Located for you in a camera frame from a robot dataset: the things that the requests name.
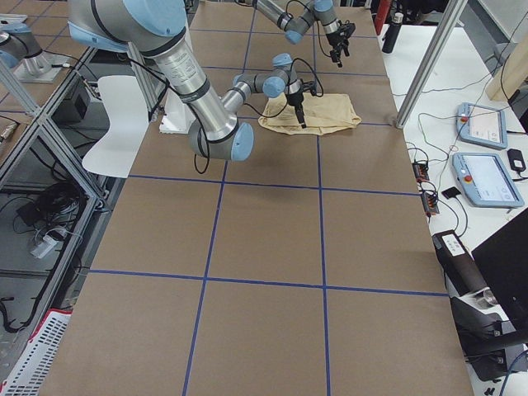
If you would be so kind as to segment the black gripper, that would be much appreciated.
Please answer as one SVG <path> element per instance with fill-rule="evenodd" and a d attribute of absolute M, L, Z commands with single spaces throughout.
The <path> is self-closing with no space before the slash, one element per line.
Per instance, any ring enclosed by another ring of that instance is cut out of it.
<path fill-rule="evenodd" d="M 325 26 L 325 35 L 328 39 L 328 43 L 332 46 L 330 50 L 330 57 L 334 64 L 339 68 L 342 67 L 341 53 L 346 57 L 350 56 L 349 52 L 349 41 L 343 40 L 338 36 L 339 24 L 330 24 Z"/>
<path fill-rule="evenodd" d="M 304 101 L 304 93 L 302 91 L 297 91 L 294 93 L 287 94 L 287 104 L 294 107 L 297 120 L 302 129 L 306 129 L 307 125 L 304 118 L 304 109 L 302 103 Z"/>

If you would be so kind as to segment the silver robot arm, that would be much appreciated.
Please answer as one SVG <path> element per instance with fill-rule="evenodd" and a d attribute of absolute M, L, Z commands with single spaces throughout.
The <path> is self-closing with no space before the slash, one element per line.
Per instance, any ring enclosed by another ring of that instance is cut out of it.
<path fill-rule="evenodd" d="M 285 32 L 285 38 L 293 45 L 298 44 L 313 26 L 321 25 L 331 49 L 323 54 L 330 58 L 339 68 L 342 67 L 342 54 L 350 56 L 349 39 L 356 29 L 351 21 L 341 21 L 336 14 L 332 1 L 296 1 L 302 12 L 294 16 L 288 11 L 291 1 L 284 7 L 276 1 L 236 1 L 243 7 L 252 7 L 268 20 L 272 21 L 280 30 Z"/>
<path fill-rule="evenodd" d="M 182 1 L 71 1 L 70 35 L 98 49 L 125 52 L 130 45 L 158 66 L 170 86 L 193 112 L 190 145 L 203 158 L 243 161 L 252 152 L 254 133 L 239 121 L 238 109 L 253 93 L 284 94 L 299 123 L 304 122 L 303 85 L 288 54 L 273 59 L 270 73 L 242 74 L 220 97 L 185 40 Z"/>

